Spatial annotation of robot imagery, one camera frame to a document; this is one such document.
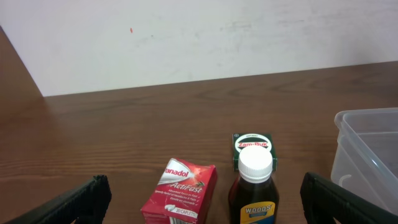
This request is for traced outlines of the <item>green Zam-Buk box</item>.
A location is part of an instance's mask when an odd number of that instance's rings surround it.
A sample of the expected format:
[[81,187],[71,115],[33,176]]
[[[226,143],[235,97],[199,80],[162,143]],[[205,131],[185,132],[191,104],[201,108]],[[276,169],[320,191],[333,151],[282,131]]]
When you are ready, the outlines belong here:
[[232,135],[233,170],[238,171],[238,158],[240,152],[248,146],[261,146],[269,151],[273,158],[272,171],[277,170],[278,158],[271,134],[258,133],[234,133]]

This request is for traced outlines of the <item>red Panadol ActiFast box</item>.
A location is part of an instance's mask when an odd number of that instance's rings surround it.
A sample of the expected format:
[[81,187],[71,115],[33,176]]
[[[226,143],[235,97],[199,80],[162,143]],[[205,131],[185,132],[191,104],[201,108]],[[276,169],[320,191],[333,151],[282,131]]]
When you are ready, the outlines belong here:
[[171,158],[141,208],[146,224],[204,224],[217,181],[214,165]]

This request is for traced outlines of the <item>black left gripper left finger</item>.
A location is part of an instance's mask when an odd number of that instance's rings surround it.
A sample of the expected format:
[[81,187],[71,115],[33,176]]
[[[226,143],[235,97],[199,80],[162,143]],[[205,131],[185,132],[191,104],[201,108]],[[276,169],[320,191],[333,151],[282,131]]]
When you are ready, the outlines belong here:
[[106,175],[95,175],[6,224],[102,224],[112,193]]

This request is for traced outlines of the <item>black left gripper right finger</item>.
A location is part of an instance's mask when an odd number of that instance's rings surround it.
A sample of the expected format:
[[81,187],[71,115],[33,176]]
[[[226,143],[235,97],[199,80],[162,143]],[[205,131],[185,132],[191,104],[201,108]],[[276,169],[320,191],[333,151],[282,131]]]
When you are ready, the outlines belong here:
[[397,215],[313,172],[304,175],[300,196],[308,224],[397,224]]

